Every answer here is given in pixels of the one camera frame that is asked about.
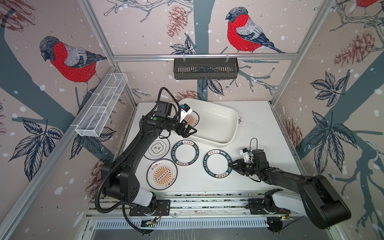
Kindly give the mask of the white black line plate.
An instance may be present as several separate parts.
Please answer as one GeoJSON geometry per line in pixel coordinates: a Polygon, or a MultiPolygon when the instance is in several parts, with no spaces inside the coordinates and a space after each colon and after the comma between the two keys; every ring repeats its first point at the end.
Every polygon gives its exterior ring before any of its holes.
{"type": "Polygon", "coordinates": [[[150,161],[160,160],[168,154],[170,148],[171,144],[168,139],[157,138],[151,143],[144,157],[150,161]]]}

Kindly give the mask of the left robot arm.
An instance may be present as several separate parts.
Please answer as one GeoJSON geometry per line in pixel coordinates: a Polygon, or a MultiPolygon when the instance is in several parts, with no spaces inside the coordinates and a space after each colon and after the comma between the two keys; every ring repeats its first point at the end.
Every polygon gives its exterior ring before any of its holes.
{"type": "Polygon", "coordinates": [[[119,205],[139,205],[150,207],[156,201],[154,193],[144,190],[136,177],[137,167],[150,145],[166,130],[187,138],[197,130],[169,117],[145,117],[139,121],[139,132],[126,150],[112,163],[105,163],[101,168],[102,180],[95,195],[95,207],[100,213],[107,213],[119,205]],[[109,209],[100,205],[100,196],[119,200],[109,209]]]}

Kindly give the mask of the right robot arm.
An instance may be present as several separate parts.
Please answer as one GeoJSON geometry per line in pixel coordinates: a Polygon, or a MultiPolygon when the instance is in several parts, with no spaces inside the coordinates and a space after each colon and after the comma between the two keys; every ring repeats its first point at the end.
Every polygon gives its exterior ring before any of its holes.
{"type": "Polygon", "coordinates": [[[292,210],[309,218],[319,229],[326,229],[351,218],[352,213],[335,188],[322,175],[297,175],[271,167],[263,150],[253,150],[250,161],[238,159],[229,167],[242,176],[257,176],[259,182],[283,187],[299,195],[299,201],[283,201],[281,209],[292,210]]]}

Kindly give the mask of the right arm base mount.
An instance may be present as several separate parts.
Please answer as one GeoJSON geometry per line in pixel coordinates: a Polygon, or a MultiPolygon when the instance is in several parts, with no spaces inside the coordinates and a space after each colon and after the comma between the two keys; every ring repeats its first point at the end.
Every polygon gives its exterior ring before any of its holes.
{"type": "Polygon", "coordinates": [[[250,210],[252,215],[290,215],[291,211],[276,206],[271,197],[265,196],[263,199],[248,199],[246,209],[250,210]]]}

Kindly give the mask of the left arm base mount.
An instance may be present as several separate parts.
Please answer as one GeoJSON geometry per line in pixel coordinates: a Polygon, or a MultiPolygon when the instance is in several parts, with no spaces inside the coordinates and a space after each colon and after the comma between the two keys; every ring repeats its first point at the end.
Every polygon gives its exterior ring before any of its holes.
{"type": "Polygon", "coordinates": [[[136,205],[130,209],[130,217],[160,217],[168,216],[170,214],[171,201],[170,200],[156,200],[152,201],[149,206],[136,205]]]}

